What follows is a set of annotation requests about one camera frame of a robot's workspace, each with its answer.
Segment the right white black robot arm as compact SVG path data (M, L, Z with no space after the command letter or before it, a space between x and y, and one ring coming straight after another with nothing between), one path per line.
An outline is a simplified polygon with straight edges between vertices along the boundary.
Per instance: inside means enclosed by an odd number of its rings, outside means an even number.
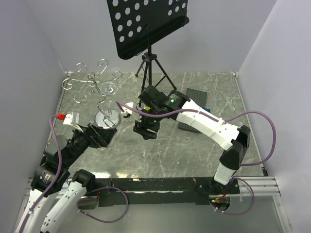
M241 167L248 150L249 127L226 123L177 90L165 95L150 85L138 98L148 109L135 108L129 113L136 120L134 131L142 135L143 139L155 139L160 121L168 118L196 129L223 149L216 172L207 185L207 191L216 195L226 194L229 190L229 182Z

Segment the clear wine glass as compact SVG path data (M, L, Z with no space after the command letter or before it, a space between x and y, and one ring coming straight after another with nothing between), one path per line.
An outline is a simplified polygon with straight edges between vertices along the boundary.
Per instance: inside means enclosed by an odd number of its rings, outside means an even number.
M100 91L104 94L108 106L111 107L113 96L117 93L118 86L112 81L105 82L101 85Z

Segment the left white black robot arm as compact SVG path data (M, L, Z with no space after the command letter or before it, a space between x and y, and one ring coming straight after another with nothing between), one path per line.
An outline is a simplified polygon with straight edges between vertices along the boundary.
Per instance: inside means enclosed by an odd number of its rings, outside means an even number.
M36 169L29 200L17 233L54 233L70 209L83 195L91 195L96 189L95 175L86 171L75 172L72 182L63 196L57 196L70 176L70 166L87 148L106 148L117 129L102 129L91 124L74 130L71 139L60 135L44 150L40 166Z

